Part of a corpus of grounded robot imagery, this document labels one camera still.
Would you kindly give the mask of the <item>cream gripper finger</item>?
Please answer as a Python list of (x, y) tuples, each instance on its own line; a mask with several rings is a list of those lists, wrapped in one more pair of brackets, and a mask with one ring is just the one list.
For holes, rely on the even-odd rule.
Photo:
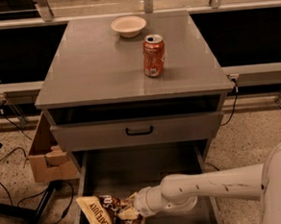
[(117, 216), (121, 220), (129, 220), (129, 221), (138, 219), (140, 217), (139, 213), (132, 207), (130, 207), (129, 209), (120, 211)]

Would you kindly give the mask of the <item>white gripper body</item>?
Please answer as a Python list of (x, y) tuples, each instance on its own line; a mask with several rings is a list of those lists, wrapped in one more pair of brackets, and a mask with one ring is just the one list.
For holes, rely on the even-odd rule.
[(162, 189), (156, 187), (144, 187), (134, 198), (135, 209), (143, 217), (153, 216), (161, 211), (166, 205), (165, 198), (162, 196)]

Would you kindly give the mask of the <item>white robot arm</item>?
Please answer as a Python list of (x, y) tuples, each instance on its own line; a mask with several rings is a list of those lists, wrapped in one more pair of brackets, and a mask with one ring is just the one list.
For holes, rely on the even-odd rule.
[(281, 224), (281, 142), (265, 161), (197, 175), (170, 174), (156, 187), (144, 187), (126, 202), (119, 216), (131, 220), (158, 212), (185, 212), (199, 196), (257, 199), (260, 224)]

